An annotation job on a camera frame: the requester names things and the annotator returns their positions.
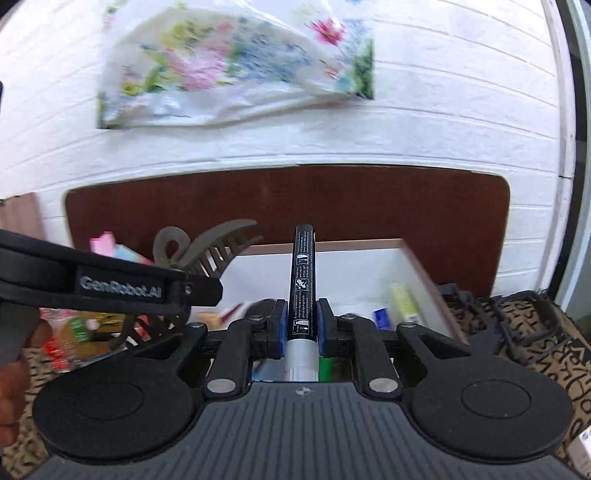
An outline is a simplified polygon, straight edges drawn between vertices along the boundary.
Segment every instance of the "human hand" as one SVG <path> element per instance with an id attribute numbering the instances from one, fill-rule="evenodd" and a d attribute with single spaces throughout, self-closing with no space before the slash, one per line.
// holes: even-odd
<path id="1" fill-rule="evenodd" d="M 39 348 L 51 338 L 51 326 L 42 321 L 27 346 Z M 25 391 L 31 386 L 29 364 L 24 355 L 0 368 L 0 447 L 17 441 L 18 421 L 25 409 Z"/>

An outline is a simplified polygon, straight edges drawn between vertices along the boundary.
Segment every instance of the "white box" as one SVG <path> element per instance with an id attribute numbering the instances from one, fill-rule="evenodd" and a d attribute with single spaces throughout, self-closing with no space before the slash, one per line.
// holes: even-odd
<path id="1" fill-rule="evenodd" d="M 566 451 L 573 461 L 575 470 L 591 478 L 591 427 L 576 437 Z"/>
<path id="2" fill-rule="evenodd" d="M 225 312 L 243 303 L 286 299 L 290 293 L 291 244 L 255 245 L 236 257 L 222 275 L 223 297 L 215 309 Z M 404 283 L 412 292 L 427 327 L 466 342 L 434 283 L 400 239 L 316 243 L 316 298 L 327 298 L 335 315 L 356 313 L 374 320 L 389 304 L 389 287 Z"/>

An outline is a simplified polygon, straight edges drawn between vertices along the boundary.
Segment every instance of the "pink sticky note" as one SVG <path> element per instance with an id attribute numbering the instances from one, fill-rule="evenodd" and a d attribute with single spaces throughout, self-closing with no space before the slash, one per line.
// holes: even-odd
<path id="1" fill-rule="evenodd" d="M 112 257 L 115 253 L 115 237 L 111 232 L 104 232 L 98 238 L 90 239 L 90 249 L 99 255 Z"/>

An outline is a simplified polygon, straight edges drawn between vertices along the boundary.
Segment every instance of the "metal screw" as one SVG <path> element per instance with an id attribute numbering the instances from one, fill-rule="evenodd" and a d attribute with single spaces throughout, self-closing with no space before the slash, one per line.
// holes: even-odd
<path id="1" fill-rule="evenodd" d="M 378 393 L 392 393 L 398 388 L 398 382 L 391 378 L 374 378 L 369 382 L 369 387 Z"/>
<path id="2" fill-rule="evenodd" d="M 236 388 L 236 383 L 229 378 L 216 378 L 207 384 L 207 389 L 213 393 L 230 393 Z"/>

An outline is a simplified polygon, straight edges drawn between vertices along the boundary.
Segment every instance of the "white brick wall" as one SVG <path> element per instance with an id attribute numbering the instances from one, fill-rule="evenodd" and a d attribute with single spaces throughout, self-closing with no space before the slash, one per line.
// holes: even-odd
<path id="1" fill-rule="evenodd" d="M 62 195 L 98 182 L 331 162 L 485 171 L 511 187 L 495 293 L 536 288 L 560 135 L 541 2 L 365 0 L 374 102 L 207 129 L 99 131 L 98 0 L 25 0 L 0 31 L 0 197 L 39 192 L 48 237 L 68 244 Z"/>

